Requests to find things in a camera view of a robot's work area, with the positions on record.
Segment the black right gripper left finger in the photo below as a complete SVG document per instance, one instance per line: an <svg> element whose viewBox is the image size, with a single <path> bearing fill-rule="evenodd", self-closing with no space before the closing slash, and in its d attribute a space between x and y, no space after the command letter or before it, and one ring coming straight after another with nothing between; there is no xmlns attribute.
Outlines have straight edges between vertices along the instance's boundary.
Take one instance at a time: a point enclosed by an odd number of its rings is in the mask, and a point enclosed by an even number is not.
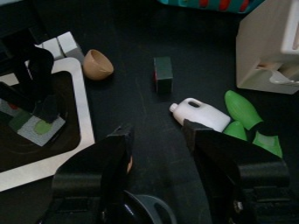
<svg viewBox="0 0 299 224"><path fill-rule="evenodd" d="M52 200L36 224L113 224L124 211L133 127L118 126L74 154L52 178Z"/></svg>

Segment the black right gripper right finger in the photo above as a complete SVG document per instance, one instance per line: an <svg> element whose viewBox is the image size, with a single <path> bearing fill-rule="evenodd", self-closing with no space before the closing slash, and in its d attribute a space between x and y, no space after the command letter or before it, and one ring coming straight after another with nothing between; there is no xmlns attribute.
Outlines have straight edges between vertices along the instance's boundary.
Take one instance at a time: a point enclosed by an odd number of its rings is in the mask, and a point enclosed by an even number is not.
<svg viewBox="0 0 299 224"><path fill-rule="evenodd" d="M299 224L299 198L284 160L259 146L185 120L193 155L216 224Z"/></svg>

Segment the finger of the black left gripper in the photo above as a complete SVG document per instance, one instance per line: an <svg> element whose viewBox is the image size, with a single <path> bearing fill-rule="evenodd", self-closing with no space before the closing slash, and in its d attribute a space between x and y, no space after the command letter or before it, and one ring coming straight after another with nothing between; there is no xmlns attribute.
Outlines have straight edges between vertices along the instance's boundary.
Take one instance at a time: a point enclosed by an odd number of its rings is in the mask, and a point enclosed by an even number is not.
<svg viewBox="0 0 299 224"><path fill-rule="evenodd" d="M28 70L32 76L32 98L34 101L33 115L46 123L58 116L56 96L52 87L52 53L38 47L29 51Z"/></svg>
<svg viewBox="0 0 299 224"><path fill-rule="evenodd" d="M34 101L0 81L0 99L12 103L26 112L33 112Z"/></svg>

